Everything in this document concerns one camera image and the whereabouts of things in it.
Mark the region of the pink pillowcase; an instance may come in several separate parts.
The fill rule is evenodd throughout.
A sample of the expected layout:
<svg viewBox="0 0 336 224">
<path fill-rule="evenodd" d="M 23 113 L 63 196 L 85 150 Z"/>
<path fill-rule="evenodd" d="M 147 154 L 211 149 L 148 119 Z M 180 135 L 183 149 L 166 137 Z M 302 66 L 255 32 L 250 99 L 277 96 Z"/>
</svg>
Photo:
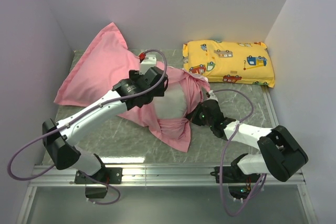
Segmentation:
<svg viewBox="0 0 336 224">
<path fill-rule="evenodd" d="M 80 60 L 59 88 L 54 102 L 59 105 L 83 106 L 94 103 L 113 85 L 129 76 L 129 70 L 138 70 L 140 62 L 128 50 L 127 43 L 114 23 L 103 28 L 88 46 Z M 186 97 L 187 111 L 183 118 L 158 119 L 153 101 L 141 108 L 135 107 L 120 117 L 130 120 L 150 132 L 168 146 L 187 152 L 191 142 L 191 127 L 186 115 L 203 100 L 203 90 L 210 90 L 205 77 L 190 74 L 183 69 L 167 68 L 168 88 L 180 85 Z"/>
</svg>

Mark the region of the white pillow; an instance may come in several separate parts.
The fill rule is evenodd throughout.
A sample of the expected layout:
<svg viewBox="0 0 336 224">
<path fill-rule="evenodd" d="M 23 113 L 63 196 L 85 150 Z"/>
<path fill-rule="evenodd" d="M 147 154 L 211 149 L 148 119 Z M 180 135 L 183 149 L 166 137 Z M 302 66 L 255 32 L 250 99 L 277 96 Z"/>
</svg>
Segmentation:
<svg viewBox="0 0 336 224">
<path fill-rule="evenodd" d="M 158 119 L 183 118 L 187 111 L 186 97 L 180 85 L 168 88 L 163 97 L 153 99 L 155 113 Z"/>
</svg>

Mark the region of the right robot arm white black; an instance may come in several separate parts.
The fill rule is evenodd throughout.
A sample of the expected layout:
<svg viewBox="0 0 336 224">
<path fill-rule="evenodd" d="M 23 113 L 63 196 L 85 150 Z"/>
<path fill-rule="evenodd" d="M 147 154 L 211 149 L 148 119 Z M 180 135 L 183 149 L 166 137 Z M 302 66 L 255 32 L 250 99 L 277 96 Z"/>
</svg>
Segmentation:
<svg viewBox="0 0 336 224">
<path fill-rule="evenodd" d="M 226 183 L 242 183 L 249 176 L 270 174 L 286 182 L 309 160 L 308 155 L 284 126 L 273 129 L 240 124 L 225 117 L 216 100 L 200 102 L 187 116 L 191 123 L 208 126 L 217 138 L 251 146 L 258 154 L 243 153 L 230 166 L 215 168 L 217 177 Z"/>
</svg>

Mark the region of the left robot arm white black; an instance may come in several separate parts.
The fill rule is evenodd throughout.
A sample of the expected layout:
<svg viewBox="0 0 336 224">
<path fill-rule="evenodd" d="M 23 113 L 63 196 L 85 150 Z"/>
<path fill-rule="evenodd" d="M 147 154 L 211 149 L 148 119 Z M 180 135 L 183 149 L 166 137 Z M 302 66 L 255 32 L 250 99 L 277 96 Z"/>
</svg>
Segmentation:
<svg viewBox="0 0 336 224">
<path fill-rule="evenodd" d="M 73 167 L 87 174 L 93 183 L 105 179 L 106 170 L 98 155 L 80 150 L 77 144 L 91 130 L 106 120 L 164 96 L 168 76 L 158 67 L 145 74 L 136 70 L 119 81 L 103 97 L 66 119 L 43 123 L 43 144 L 58 170 Z"/>
</svg>

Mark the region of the yellow cartoon car pillow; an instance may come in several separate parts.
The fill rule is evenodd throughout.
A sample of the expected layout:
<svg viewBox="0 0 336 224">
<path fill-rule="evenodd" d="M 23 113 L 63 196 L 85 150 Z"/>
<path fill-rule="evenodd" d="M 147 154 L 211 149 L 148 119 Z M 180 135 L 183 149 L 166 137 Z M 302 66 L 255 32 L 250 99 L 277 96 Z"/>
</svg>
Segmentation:
<svg viewBox="0 0 336 224">
<path fill-rule="evenodd" d="M 275 86 L 275 73 L 263 42 L 190 41 L 183 45 L 183 68 L 209 82 Z"/>
</svg>

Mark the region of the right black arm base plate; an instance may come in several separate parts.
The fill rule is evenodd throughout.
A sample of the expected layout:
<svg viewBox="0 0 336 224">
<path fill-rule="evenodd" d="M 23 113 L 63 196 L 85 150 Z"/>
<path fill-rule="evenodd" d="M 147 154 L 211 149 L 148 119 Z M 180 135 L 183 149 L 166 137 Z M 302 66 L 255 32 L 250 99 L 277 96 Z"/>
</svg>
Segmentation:
<svg viewBox="0 0 336 224">
<path fill-rule="evenodd" d="M 228 190 L 234 199 L 245 200 L 251 192 L 251 184 L 257 182 L 260 174 L 245 175 L 238 168 L 223 166 L 223 184 L 229 184 Z"/>
</svg>

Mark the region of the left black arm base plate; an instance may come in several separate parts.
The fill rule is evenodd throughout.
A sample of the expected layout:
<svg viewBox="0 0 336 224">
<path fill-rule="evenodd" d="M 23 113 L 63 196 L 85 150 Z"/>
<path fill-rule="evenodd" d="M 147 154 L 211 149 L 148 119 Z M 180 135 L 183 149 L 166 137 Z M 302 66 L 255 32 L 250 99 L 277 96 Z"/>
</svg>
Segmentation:
<svg viewBox="0 0 336 224">
<path fill-rule="evenodd" d="M 121 167 L 105 167 L 94 175 L 87 175 L 82 171 L 77 171 L 74 184 L 85 186 L 85 197 L 88 201 L 97 205 L 109 205 L 116 203 L 121 198 L 120 191 L 115 187 L 122 182 Z M 110 202 L 101 202 L 105 199 L 108 192 L 117 193 L 116 199 Z"/>
</svg>

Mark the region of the aluminium rail frame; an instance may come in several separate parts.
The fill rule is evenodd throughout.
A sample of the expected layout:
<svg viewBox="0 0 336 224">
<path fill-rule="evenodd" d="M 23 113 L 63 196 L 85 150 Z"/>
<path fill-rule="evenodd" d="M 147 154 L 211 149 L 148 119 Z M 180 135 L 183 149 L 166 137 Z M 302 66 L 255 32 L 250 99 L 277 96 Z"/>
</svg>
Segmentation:
<svg viewBox="0 0 336 224">
<path fill-rule="evenodd" d="M 243 153 L 258 154 L 251 146 L 216 138 L 208 128 L 192 125 L 188 152 L 177 151 L 161 142 L 147 128 L 114 117 L 91 130 L 79 142 L 80 148 L 98 154 L 111 167 L 121 167 L 122 192 L 119 203 L 95 207 L 83 199 L 83 185 L 75 185 L 75 170 L 51 170 L 29 183 L 19 223 L 105 223 L 116 221 L 121 211 L 137 204 L 145 207 L 148 222 L 159 201 L 140 193 L 142 188 L 179 191 L 164 203 L 183 209 L 188 200 L 187 222 L 200 223 L 317 223 L 301 170 L 288 181 L 268 175 L 262 190 L 235 218 L 228 216 L 219 196 L 219 186 L 211 172 L 219 165 L 229 166 Z"/>
</svg>

